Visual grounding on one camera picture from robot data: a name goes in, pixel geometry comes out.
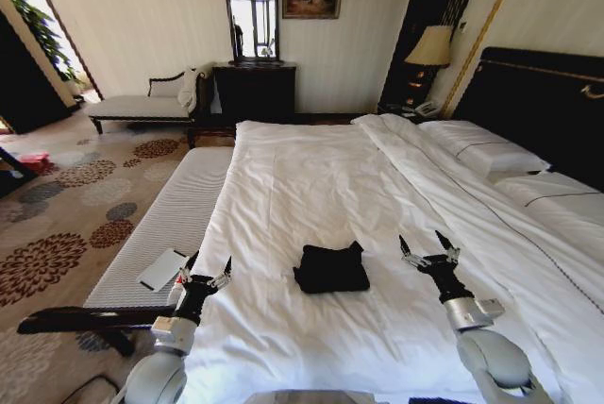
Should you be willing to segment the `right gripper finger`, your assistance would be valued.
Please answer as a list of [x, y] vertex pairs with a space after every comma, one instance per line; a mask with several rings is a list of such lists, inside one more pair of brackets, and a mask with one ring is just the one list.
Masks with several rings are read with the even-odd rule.
[[435, 233], [446, 252], [447, 259], [449, 261], [457, 261], [459, 259], [460, 250], [455, 247], [439, 230], [436, 230]]
[[426, 267], [427, 261], [424, 258], [411, 253], [408, 244], [406, 243], [405, 239], [401, 234], [398, 235], [398, 238], [400, 242], [400, 249], [402, 252], [402, 260], [406, 261], [411, 266], [417, 269], [419, 269], [420, 267]]

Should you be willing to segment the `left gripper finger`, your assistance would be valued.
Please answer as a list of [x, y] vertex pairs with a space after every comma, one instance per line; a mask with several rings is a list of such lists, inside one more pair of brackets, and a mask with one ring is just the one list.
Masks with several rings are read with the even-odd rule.
[[185, 262], [185, 264], [179, 269], [179, 273], [178, 273], [178, 278], [177, 278], [177, 282], [184, 284], [187, 282], [190, 282], [191, 279], [191, 271], [192, 268], [194, 266], [194, 263], [197, 259], [198, 253], [195, 252], [192, 256], [190, 256], [187, 261]]
[[214, 277], [210, 282], [209, 286], [212, 289], [223, 289], [231, 280], [231, 267], [232, 267], [232, 258], [229, 257], [226, 263], [226, 266], [223, 270], [223, 273]]

